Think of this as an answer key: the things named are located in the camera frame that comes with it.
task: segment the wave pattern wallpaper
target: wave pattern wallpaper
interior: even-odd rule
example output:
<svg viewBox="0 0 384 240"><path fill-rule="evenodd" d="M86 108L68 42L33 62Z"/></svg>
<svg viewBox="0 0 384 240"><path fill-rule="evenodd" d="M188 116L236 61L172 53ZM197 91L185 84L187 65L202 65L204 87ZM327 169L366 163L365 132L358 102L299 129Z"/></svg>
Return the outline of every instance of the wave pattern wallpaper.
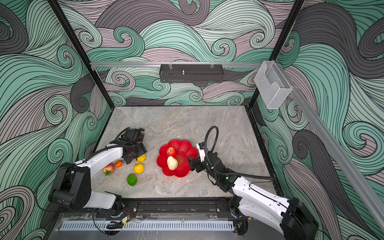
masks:
<svg viewBox="0 0 384 240"><path fill-rule="evenodd" d="M384 200L384 1L305 6L279 54L293 84ZM289 96L255 118L286 197L320 223L316 239L384 239L364 203Z"/></svg>
<svg viewBox="0 0 384 240"><path fill-rule="evenodd" d="M312 0L313 4L321 0ZM91 61L268 60L294 0L59 0ZM116 106L248 105L258 69L161 83L159 68L99 68Z"/></svg>
<svg viewBox="0 0 384 240"><path fill-rule="evenodd" d="M93 151L110 108L46 0L0 2L0 238L42 239L54 174Z"/></svg>

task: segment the lemon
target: lemon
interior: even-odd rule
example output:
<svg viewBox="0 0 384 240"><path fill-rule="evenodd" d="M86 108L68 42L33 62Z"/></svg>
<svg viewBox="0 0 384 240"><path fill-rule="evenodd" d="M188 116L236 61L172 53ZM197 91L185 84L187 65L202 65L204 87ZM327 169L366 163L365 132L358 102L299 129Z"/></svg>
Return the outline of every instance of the lemon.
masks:
<svg viewBox="0 0 384 240"><path fill-rule="evenodd" d="M138 161L138 162L144 162L144 160L145 160L145 154L141 155L140 157L138 157L136 159L136 161Z"/></svg>
<svg viewBox="0 0 384 240"><path fill-rule="evenodd" d="M135 166L134 170L135 170L135 173L140 174L144 172L144 165L142 163L139 163Z"/></svg>

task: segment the red flower-shaped bowl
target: red flower-shaped bowl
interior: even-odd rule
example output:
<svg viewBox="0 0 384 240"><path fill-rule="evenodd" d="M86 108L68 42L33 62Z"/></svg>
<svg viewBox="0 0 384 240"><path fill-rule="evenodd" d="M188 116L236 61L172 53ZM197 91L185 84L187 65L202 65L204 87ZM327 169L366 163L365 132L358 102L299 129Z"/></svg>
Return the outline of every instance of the red flower-shaped bowl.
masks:
<svg viewBox="0 0 384 240"><path fill-rule="evenodd" d="M177 153L177 156L175 158L179 162L179 165L175 170L170 170L168 168L167 149L169 147L174 147ZM192 144L189 141L187 140L180 141L178 139L173 139L169 141L168 144L163 145L160 148L159 154L160 155L157 157L157 165L161 167L164 175L169 177L171 176L185 177L188 174L188 172L191 171L187 157L197 158L199 155L199 152L197 151L196 148L192 147Z"/></svg>

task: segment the apple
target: apple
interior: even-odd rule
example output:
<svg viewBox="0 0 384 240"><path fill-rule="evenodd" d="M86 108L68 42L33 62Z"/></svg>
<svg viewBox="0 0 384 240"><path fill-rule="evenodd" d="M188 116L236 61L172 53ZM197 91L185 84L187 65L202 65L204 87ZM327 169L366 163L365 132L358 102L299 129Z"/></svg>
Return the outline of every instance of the apple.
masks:
<svg viewBox="0 0 384 240"><path fill-rule="evenodd" d="M168 156L177 157L177 153L174 147L169 147L167 149Z"/></svg>

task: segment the metal vent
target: metal vent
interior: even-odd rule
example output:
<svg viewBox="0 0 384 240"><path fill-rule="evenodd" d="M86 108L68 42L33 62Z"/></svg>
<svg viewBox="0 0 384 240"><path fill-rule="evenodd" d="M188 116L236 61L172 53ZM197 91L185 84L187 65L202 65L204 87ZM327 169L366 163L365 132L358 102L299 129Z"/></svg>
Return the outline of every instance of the metal vent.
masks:
<svg viewBox="0 0 384 240"><path fill-rule="evenodd" d="M95 221L99 229L106 229L107 222ZM60 231L93 231L97 230L93 221L64 221ZM231 221L201 220L201 221L130 221L121 230L125 231L233 231Z"/></svg>

